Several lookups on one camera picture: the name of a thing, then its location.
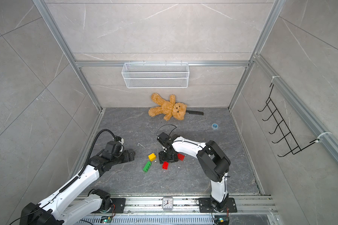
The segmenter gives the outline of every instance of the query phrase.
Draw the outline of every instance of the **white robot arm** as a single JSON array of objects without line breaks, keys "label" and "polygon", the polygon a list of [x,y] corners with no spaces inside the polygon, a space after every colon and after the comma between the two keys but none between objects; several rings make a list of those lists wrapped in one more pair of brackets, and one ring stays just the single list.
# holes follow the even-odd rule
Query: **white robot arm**
[{"label": "white robot arm", "polygon": [[164,149],[159,152],[160,163],[177,162],[179,152],[198,159],[205,175],[211,180],[210,206],[222,212],[228,203],[226,181],[230,160],[221,148],[214,141],[194,142],[179,135],[169,137],[164,132],[158,135],[157,140]]},{"label": "white robot arm", "polygon": [[[20,225],[72,225],[87,214],[100,210],[107,212],[112,207],[110,194],[97,189],[81,202],[67,208],[69,204],[92,182],[96,181],[106,171],[116,164],[134,160],[135,152],[124,150],[121,137],[114,136],[115,141],[107,143],[105,149],[90,158],[94,144],[104,129],[95,137],[91,145],[84,167],[74,178],[65,183],[52,195],[41,200],[38,204],[29,203],[22,210]],[[159,152],[160,163],[177,162],[177,153],[185,153],[197,158],[204,173],[211,179],[212,194],[210,197],[211,209],[222,212],[226,208],[228,192],[226,178],[230,160],[220,147],[214,142],[194,142],[179,135],[169,137],[161,133],[157,139],[164,151]]]}]

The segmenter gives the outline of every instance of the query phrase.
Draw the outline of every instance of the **dark gray floor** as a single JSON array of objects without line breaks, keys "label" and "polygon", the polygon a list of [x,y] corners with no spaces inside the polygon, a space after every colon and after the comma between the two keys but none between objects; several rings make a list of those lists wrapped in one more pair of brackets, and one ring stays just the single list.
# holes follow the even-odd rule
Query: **dark gray floor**
[{"label": "dark gray floor", "polygon": [[[253,172],[250,168],[234,122],[227,108],[191,108],[203,111],[204,115],[186,114],[182,121],[171,118],[163,119],[164,115],[150,117],[149,108],[107,108],[98,130],[107,128],[115,135],[124,138],[126,149],[135,150],[135,160],[119,164],[106,172],[96,182],[86,188],[100,188],[109,193],[210,193],[210,180],[204,175],[197,159],[187,155],[184,161],[169,164],[168,170],[163,170],[159,160],[152,162],[147,173],[143,168],[148,155],[162,150],[156,141],[157,130],[164,124],[178,126],[172,134],[179,134],[184,138],[196,142],[215,141],[231,160],[227,180],[230,193],[258,193]],[[217,123],[218,130],[211,125]],[[172,126],[165,126],[159,132],[167,134]],[[112,140],[109,133],[103,133],[97,140],[92,155],[103,149]]]},{"label": "dark gray floor", "polygon": [[271,225],[267,215],[231,215],[229,225]]}]

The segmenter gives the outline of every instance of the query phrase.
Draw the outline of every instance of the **teddy bear head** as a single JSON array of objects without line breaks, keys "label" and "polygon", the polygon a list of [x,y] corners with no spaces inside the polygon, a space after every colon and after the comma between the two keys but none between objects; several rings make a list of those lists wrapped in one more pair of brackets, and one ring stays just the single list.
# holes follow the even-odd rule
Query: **teddy bear head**
[{"label": "teddy bear head", "polygon": [[181,102],[177,102],[174,104],[172,114],[175,119],[183,120],[186,111],[187,111],[187,105]]}]

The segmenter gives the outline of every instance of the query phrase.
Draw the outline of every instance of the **wire basket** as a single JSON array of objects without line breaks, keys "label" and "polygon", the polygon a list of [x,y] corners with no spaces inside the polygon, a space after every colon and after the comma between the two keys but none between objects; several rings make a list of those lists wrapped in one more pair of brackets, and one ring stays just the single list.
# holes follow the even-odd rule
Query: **wire basket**
[{"label": "wire basket", "polygon": [[187,88],[189,65],[181,62],[124,63],[127,88]]}]

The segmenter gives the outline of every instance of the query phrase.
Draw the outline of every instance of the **green lego brick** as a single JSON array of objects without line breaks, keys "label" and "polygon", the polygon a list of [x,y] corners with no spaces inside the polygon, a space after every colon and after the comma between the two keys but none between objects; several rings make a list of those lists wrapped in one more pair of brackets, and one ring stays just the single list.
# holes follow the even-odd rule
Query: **green lego brick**
[{"label": "green lego brick", "polygon": [[145,165],[143,171],[144,171],[144,172],[148,172],[150,166],[151,166],[151,162],[148,161],[147,164]]}]

